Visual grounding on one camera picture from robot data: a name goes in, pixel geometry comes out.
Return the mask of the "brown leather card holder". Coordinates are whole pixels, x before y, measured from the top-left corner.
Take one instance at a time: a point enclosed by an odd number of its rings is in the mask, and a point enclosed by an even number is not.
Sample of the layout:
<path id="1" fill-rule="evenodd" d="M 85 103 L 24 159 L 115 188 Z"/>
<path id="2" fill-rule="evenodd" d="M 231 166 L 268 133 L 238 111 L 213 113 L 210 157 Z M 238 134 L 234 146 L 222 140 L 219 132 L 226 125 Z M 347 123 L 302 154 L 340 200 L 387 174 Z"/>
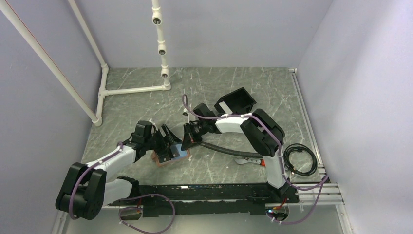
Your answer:
<path id="1" fill-rule="evenodd" d="M 181 159 L 187 158 L 189 157 L 190 152 L 189 150 L 181 150 L 181 147 L 178 149 L 174 149 L 174 148 L 170 148 L 170 156 L 171 156 L 171 160 L 166 162 L 166 163 L 159 163 L 158 162 L 158 158 L 157 158 L 157 154 L 156 154 L 156 150 L 153 150 L 152 154 L 151 154 L 151 159 L 153 162 L 156 163 L 156 165 L 158 167 L 179 161 Z"/>

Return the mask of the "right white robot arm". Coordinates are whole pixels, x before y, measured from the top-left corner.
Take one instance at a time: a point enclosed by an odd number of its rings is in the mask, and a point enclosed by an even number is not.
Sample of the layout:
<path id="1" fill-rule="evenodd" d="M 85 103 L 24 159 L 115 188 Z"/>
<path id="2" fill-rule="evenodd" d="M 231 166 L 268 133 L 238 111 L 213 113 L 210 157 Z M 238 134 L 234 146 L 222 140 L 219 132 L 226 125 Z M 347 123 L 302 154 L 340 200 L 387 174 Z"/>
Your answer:
<path id="1" fill-rule="evenodd" d="M 204 103 L 201 103 L 189 110 L 189 113 L 197 119 L 184 124 L 182 150 L 203 146 L 239 158 L 260 159 L 266 167 L 269 199 L 274 202 L 298 202 L 298 190 L 289 185 L 284 166 L 280 163 L 285 132 L 263 109 L 250 112 L 241 108 L 236 112 L 222 113 L 217 116 Z M 243 134 L 254 152 L 236 151 L 207 143 L 202 139 L 202 136 L 207 133 Z"/>

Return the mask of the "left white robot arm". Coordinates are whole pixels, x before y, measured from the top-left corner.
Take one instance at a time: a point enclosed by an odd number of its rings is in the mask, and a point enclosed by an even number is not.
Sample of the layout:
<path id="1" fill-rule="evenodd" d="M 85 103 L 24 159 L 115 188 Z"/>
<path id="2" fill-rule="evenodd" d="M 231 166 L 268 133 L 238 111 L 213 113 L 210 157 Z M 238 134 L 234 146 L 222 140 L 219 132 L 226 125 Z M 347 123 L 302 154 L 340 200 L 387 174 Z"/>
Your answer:
<path id="1" fill-rule="evenodd" d="M 72 219 L 92 220 L 108 204 L 117 201 L 135 204 L 141 196 L 139 181 L 114 176 L 148 151 L 159 162 L 185 156 L 182 143 L 165 124 L 157 128 L 150 121 L 138 121 L 130 136 L 118 142 L 113 151 L 86 164 L 76 162 L 69 167 L 55 201 L 56 209 L 68 213 Z"/>

